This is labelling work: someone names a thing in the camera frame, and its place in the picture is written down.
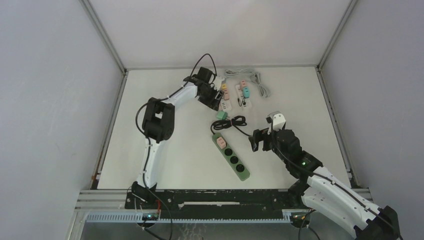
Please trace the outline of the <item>white power strip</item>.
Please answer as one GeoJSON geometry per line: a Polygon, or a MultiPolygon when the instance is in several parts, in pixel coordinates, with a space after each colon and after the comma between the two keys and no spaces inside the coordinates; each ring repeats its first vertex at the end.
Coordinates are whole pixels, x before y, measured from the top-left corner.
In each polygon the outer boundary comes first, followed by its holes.
{"type": "Polygon", "coordinates": [[[220,101],[221,109],[225,112],[231,111],[232,105],[231,105],[231,102],[230,102],[230,98],[229,98],[229,100],[224,100],[223,96],[222,96],[221,101],[220,101]]]}
{"type": "Polygon", "coordinates": [[[237,104],[242,109],[251,109],[252,102],[250,100],[250,89],[247,86],[241,86],[237,84],[235,86],[235,90],[237,93],[237,104]]]}

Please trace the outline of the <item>green charger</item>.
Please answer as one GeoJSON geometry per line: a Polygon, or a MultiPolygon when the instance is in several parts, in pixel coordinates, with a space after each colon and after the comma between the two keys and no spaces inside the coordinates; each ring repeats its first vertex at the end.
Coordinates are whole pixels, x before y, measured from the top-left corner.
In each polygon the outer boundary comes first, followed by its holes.
{"type": "Polygon", "coordinates": [[[217,115],[216,115],[216,118],[219,120],[219,121],[222,121],[222,120],[227,120],[228,119],[228,113],[227,112],[225,112],[225,111],[219,111],[218,113],[217,113],[217,115]]]}

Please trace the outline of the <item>green power strip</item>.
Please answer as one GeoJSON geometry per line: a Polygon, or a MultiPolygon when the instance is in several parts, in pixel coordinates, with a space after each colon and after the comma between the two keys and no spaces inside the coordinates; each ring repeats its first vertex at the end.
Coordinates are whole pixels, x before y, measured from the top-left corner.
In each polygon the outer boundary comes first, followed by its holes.
{"type": "Polygon", "coordinates": [[[243,161],[239,158],[235,150],[232,148],[232,146],[229,144],[229,142],[226,141],[226,148],[220,149],[216,143],[216,139],[218,137],[223,137],[221,133],[214,133],[212,135],[212,141],[221,153],[221,155],[224,157],[225,161],[229,164],[230,168],[234,171],[234,173],[237,175],[240,181],[245,181],[250,177],[250,172],[246,165],[243,163],[243,161]]]}

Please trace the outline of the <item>teal blue charger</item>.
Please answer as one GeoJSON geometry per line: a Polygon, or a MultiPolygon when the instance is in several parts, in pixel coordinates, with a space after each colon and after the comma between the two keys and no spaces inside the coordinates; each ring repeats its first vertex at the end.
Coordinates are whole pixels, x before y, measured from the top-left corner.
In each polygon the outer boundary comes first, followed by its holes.
{"type": "Polygon", "coordinates": [[[242,95],[245,99],[248,99],[250,97],[250,89],[248,87],[244,87],[242,90],[242,95]]]}

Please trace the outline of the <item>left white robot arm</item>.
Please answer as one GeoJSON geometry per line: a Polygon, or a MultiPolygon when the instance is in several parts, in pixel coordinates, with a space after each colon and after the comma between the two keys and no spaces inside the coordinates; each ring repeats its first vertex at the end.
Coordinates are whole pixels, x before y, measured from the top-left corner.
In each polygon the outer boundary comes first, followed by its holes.
{"type": "Polygon", "coordinates": [[[131,187],[131,194],[143,208],[153,207],[158,200],[154,193],[157,185],[157,168],[164,142],[169,140],[175,129],[176,110],[186,102],[196,99],[206,107],[218,111],[224,96],[219,86],[216,71],[200,67],[183,79],[175,92],[165,98],[151,97],[140,110],[144,110],[142,121],[135,118],[137,129],[145,137],[145,151],[138,176],[131,187]]]}

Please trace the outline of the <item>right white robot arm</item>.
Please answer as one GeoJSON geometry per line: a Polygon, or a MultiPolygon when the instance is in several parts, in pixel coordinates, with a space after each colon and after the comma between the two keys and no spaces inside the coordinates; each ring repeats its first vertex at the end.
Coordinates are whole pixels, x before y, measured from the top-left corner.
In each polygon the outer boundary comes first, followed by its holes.
{"type": "Polygon", "coordinates": [[[273,151],[297,180],[289,189],[295,208],[313,209],[346,230],[357,240],[398,240],[401,231],[397,212],[380,207],[338,180],[312,154],[303,150],[290,129],[255,130],[249,138],[252,150],[273,151]]]}

